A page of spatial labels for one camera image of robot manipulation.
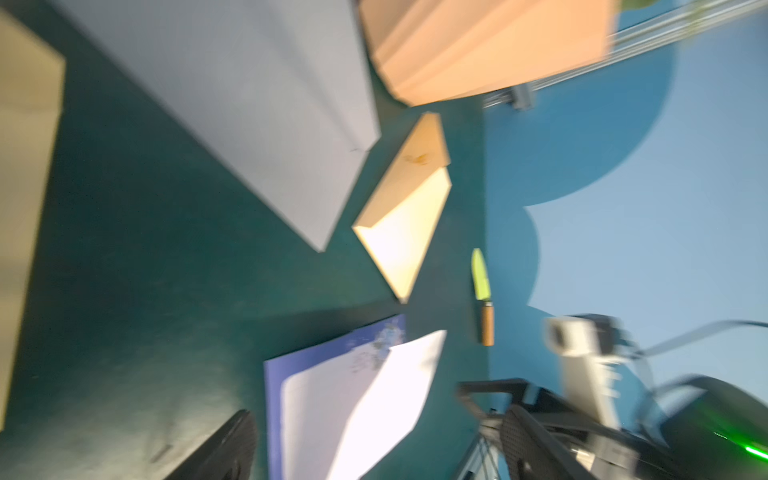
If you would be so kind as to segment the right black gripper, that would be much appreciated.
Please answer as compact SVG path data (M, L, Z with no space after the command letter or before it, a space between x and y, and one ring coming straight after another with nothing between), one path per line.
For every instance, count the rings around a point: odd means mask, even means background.
M544 388L527 402L527 390L527 380L511 378L459 382L455 394L481 432L501 432L510 409L525 409L594 479L666 477L661 455L638 435L603 426Z

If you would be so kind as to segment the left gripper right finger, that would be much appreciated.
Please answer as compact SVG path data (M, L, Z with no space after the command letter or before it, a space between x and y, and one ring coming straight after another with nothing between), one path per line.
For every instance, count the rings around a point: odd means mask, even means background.
M508 407L500 427L511 479L594 479L594 476L523 407Z

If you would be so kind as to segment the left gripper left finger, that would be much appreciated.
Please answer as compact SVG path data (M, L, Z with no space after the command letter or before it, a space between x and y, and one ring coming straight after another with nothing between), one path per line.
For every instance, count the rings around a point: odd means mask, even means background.
M257 429L242 409L178 465L167 480L248 480L257 450Z

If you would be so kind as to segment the blue floral letter paper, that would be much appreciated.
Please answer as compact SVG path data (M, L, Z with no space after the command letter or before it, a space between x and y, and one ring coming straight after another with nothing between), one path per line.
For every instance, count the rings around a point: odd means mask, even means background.
M416 426L447 333L394 315L264 364L268 476L360 479Z

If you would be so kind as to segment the small yellow envelope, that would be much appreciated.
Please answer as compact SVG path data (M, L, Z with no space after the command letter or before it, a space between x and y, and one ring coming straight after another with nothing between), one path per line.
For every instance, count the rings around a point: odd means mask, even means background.
M400 303L410 299L452 183L441 117L427 112L353 224Z

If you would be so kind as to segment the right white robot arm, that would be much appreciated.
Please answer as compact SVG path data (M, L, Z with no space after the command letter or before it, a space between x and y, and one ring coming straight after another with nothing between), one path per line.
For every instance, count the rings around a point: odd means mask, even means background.
M461 382L456 394L499 449L512 479L764 479L767 407L718 379L689 376L649 392L631 432L598 423L524 379ZM700 396L649 431L652 401L691 387Z

